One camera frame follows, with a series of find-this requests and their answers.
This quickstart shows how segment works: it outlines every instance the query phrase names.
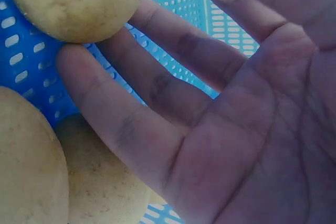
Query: fingertip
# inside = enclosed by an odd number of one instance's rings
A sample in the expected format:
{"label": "fingertip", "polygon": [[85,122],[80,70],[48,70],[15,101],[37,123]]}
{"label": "fingertip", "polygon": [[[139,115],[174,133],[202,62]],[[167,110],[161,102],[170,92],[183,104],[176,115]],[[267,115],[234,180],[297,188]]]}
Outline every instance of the fingertip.
{"label": "fingertip", "polygon": [[66,44],[58,51],[56,55],[57,70],[62,73],[80,58],[85,58],[90,52],[82,45]]}

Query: hand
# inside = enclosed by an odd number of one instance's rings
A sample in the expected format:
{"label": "hand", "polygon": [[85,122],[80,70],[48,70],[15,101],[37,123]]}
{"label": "hand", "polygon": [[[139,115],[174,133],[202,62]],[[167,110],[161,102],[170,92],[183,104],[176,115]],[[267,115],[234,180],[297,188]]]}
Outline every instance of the hand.
{"label": "hand", "polygon": [[259,43],[250,59],[151,0],[130,23],[220,91],[174,78],[126,30],[58,69],[109,148],[187,223],[335,223],[336,1],[213,0]]}

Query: blue plastic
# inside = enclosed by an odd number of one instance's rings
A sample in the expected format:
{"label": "blue plastic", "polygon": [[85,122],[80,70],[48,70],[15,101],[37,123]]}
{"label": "blue plastic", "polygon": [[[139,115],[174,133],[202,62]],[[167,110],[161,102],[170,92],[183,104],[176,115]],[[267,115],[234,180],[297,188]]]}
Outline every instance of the blue plastic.
{"label": "blue plastic", "polygon": [[[155,0],[210,36],[227,42],[246,55],[258,45],[210,0]],[[52,126],[77,112],[55,68],[55,55],[63,43],[41,33],[28,22],[12,0],[0,0],[0,85],[16,90],[38,107]],[[167,55],[138,30],[128,26],[138,42],[174,76],[204,90],[217,93]],[[86,45],[112,77],[140,99],[104,59],[95,45]],[[169,206],[150,206],[142,223],[183,223]]]}

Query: potato skin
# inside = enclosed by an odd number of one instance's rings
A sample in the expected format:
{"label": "potato skin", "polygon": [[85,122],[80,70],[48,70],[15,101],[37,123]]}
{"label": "potato skin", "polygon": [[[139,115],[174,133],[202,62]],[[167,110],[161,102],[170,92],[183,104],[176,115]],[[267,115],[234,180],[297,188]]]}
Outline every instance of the potato skin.
{"label": "potato skin", "polygon": [[152,191],[151,198],[149,200],[149,204],[159,204],[159,205],[166,205],[167,202],[156,192]]}
{"label": "potato skin", "polygon": [[94,43],[120,30],[140,0],[15,0],[40,30],[71,43]]}
{"label": "potato skin", "polygon": [[0,223],[66,224],[69,184],[64,153],[44,116],[0,87]]}
{"label": "potato skin", "polygon": [[56,133],[69,170],[70,224],[136,224],[149,188],[105,146],[81,115],[63,120]]}

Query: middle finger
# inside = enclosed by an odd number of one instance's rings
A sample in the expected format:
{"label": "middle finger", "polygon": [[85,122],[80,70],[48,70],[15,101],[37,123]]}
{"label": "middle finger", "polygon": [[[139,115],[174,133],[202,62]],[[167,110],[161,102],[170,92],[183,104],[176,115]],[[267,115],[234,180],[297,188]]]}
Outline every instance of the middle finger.
{"label": "middle finger", "polygon": [[126,28],[98,47],[152,110],[184,131],[212,101],[198,88],[172,76]]}
{"label": "middle finger", "polygon": [[218,91],[226,87],[247,59],[152,0],[141,1],[130,24]]}

